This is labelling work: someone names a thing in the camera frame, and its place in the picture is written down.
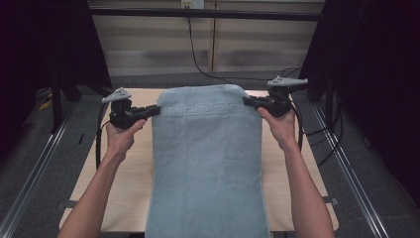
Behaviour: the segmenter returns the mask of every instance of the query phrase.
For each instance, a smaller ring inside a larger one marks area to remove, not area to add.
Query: person's left arm
[[[99,237],[109,192],[120,164],[134,143],[134,134],[142,129],[140,120],[128,130],[107,125],[108,150],[95,176],[72,209],[57,237]]]

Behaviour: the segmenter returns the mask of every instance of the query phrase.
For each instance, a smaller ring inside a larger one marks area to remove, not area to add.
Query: gray carpet
[[[273,78],[279,74],[269,72],[225,72],[224,76]],[[230,79],[240,83],[244,89],[265,89],[263,81]],[[175,87],[183,85],[217,84],[219,79],[211,79],[199,73],[169,75],[149,75],[113,78],[114,86],[124,87]],[[26,209],[13,237],[55,237],[62,211],[55,209],[60,201],[69,199],[86,155],[95,137],[97,112],[100,96],[82,89],[82,99],[72,115],[62,140],[52,155],[41,183]],[[320,129],[306,98],[306,91],[294,93],[299,105],[306,132]],[[367,195],[377,209],[390,237],[419,237],[420,213],[404,189],[384,168],[377,152],[368,148],[364,134],[343,110],[344,135],[342,146],[352,163]],[[34,109],[22,130],[21,143],[13,150],[7,165],[0,170],[0,218],[9,209],[32,170],[43,145],[47,142],[52,127],[52,112]],[[320,162],[331,151],[323,133],[308,137],[315,159]],[[322,167],[321,175],[331,197],[339,200],[335,211],[340,222],[337,237],[374,237],[350,187],[335,159],[332,156]],[[129,237],[130,234],[104,234],[103,237]]]

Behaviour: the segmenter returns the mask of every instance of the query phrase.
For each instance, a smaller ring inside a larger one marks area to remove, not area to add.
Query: person's left hand
[[[134,144],[134,134],[140,131],[146,124],[146,120],[137,121],[131,128],[123,130],[115,127],[111,123],[106,125],[108,135],[108,150],[107,153],[113,155],[114,160],[118,160],[118,164],[124,161],[127,151]]]

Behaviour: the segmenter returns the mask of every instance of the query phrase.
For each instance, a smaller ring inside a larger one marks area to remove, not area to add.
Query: light blue towel
[[[236,85],[182,87],[158,99],[146,237],[269,237],[262,118]]]

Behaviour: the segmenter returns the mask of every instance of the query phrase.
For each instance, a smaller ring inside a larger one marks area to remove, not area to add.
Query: table
[[[157,103],[163,89],[126,88],[133,97],[133,106]],[[249,95],[265,96],[266,91],[247,91]],[[108,120],[110,107],[104,121]],[[328,196],[306,137],[303,137],[302,155],[309,173],[322,196]],[[144,232],[149,211],[153,182],[152,123],[149,121],[135,136],[135,145],[121,164],[112,186],[102,223],[103,232]],[[107,148],[106,133],[102,133],[101,155]],[[95,174],[95,145],[87,156],[70,200],[78,200]],[[293,231],[288,178],[282,150],[272,137],[268,124],[262,120],[262,188],[269,226],[272,232]],[[339,226],[331,203],[327,204],[333,227]],[[67,208],[60,227],[70,212]]]

